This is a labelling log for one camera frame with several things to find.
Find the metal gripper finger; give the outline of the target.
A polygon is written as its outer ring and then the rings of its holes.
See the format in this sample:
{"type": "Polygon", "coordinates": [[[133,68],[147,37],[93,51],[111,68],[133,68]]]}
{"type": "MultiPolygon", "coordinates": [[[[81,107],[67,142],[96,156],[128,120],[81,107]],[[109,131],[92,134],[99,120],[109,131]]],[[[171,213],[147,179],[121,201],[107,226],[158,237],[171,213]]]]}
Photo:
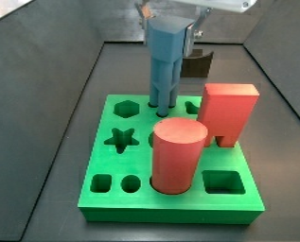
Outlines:
{"type": "Polygon", "coordinates": [[[184,42],[184,56],[190,57],[194,53],[195,41],[203,37],[203,31],[199,29],[203,22],[212,12],[211,8],[202,8],[200,14],[195,22],[187,27],[186,42],[184,42]]]}
{"type": "Polygon", "coordinates": [[[149,1],[151,0],[141,0],[140,2],[137,2],[135,4],[135,7],[140,14],[143,28],[147,28],[148,19],[154,17],[152,12],[151,12],[149,1]]]}

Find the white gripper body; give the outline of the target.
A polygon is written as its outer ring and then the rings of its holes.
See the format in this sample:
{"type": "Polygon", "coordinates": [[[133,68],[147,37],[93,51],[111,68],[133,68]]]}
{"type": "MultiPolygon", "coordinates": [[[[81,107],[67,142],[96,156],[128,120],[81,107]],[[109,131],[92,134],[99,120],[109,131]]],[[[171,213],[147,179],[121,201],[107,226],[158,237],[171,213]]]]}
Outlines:
{"type": "Polygon", "coordinates": [[[255,6],[258,0],[175,0],[175,2],[195,5],[202,9],[220,9],[244,13],[255,6]]]}

